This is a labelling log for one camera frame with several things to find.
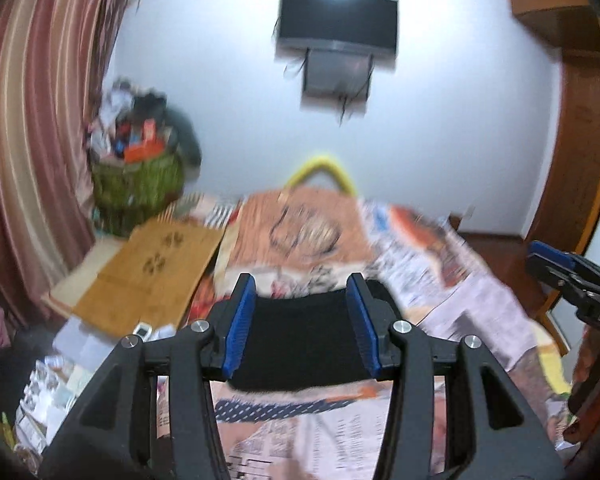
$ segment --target curtain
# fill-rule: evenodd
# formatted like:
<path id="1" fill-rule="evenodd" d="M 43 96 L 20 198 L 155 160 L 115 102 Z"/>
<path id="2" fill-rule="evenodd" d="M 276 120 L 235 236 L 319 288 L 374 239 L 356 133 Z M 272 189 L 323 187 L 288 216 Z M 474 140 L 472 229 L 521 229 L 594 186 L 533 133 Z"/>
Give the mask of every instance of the curtain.
<path id="1" fill-rule="evenodd" d="M 19 321 L 93 244 L 84 126 L 127 0 L 7 0 L 0 12 L 0 290 Z"/>

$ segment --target black cloth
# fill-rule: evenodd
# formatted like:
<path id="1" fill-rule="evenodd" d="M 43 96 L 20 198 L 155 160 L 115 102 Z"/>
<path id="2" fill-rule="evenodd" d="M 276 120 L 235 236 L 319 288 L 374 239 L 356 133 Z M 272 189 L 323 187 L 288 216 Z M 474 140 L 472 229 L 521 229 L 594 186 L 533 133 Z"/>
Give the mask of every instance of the black cloth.
<path id="1" fill-rule="evenodd" d="M 384 285 L 373 297 L 400 313 Z M 246 392 L 295 391 L 369 379 L 349 320 L 345 289 L 304 298 L 258 298 L 242 362 L 230 384 Z"/>

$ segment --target wooden door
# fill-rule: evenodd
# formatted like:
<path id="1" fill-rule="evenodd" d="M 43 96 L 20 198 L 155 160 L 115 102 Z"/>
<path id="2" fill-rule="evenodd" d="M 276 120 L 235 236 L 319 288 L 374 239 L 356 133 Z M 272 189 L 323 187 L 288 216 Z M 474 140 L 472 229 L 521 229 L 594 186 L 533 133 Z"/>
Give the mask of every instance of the wooden door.
<path id="1" fill-rule="evenodd" d="M 600 214 L 600 57 L 565 54 L 554 158 L 527 239 L 582 251 Z"/>

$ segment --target green basket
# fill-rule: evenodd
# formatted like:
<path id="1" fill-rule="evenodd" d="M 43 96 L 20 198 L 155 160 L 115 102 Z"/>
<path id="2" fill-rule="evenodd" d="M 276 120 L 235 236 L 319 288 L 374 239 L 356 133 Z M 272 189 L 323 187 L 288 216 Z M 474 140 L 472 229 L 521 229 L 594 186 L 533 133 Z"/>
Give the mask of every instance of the green basket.
<path id="1" fill-rule="evenodd" d="M 182 162 L 172 153 L 124 166 L 94 164 L 92 175 L 96 228 L 122 237 L 162 212 L 184 184 Z"/>

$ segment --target flattened cardboard box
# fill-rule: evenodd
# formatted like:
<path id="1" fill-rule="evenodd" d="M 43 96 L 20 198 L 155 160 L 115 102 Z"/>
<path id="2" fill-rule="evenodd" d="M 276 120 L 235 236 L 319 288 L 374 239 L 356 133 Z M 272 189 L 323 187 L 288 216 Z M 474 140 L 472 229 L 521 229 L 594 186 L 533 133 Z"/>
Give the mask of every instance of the flattened cardboard box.
<path id="1" fill-rule="evenodd" d="M 114 337 L 178 326 L 224 231 L 150 220 L 99 272 L 74 314 Z"/>

